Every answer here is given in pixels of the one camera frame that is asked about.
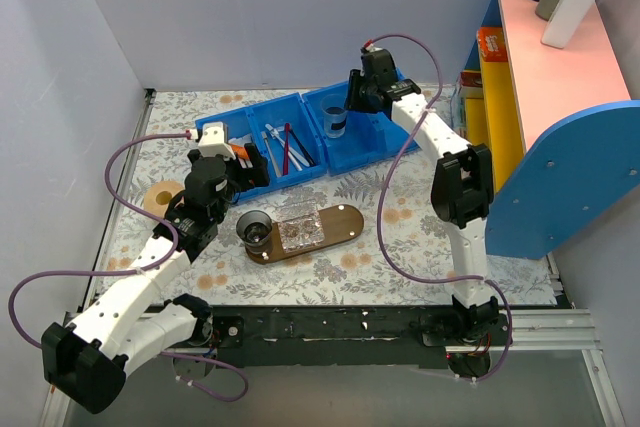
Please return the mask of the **clear plastic cup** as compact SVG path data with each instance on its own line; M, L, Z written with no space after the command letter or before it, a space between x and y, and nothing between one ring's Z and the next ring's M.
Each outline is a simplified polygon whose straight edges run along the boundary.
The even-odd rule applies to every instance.
M329 139L336 139L344 135L347 124L347 110L345 96L330 94L321 101L323 114L323 128Z

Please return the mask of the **dark smoked plastic cup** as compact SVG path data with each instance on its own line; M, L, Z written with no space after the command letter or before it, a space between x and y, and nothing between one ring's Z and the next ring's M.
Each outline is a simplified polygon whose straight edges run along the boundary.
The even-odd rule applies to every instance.
M236 224L236 233L249 253L269 255L272 250L271 217L264 211L251 210L240 216Z

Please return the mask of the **clear textured acrylic holder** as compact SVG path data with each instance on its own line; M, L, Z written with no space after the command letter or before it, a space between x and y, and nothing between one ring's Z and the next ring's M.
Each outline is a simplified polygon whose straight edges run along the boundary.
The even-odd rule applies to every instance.
M324 228L314 200L284 205L277 218L285 253L316 246L325 240Z

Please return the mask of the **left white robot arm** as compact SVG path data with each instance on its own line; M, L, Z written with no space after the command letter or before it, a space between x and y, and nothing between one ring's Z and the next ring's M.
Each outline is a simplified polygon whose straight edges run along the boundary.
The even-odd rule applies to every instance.
M205 345L213 333L208 304L190 294L142 320L151 302L185 272L218 234L235 197L269 184L267 160L253 143L247 157L217 149L189 152L191 170L166 205L132 274L116 281L67 325L51 324L41 337L45 379L97 414L122 391L127 377L164 349L181 342Z

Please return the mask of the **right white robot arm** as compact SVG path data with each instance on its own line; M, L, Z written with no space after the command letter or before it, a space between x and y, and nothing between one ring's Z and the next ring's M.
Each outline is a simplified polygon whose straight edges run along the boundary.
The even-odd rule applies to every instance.
M368 42L361 49L361 69L349 75L345 107L352 112L383 113L406 131L433 162L431 205L450 241L454 276L426 279L453 285L453 325L444 332L475 344L499 318L498 299L486 283L486 224L494 200L492 156L484 144L458 135L410 79L399 77L391 53Z

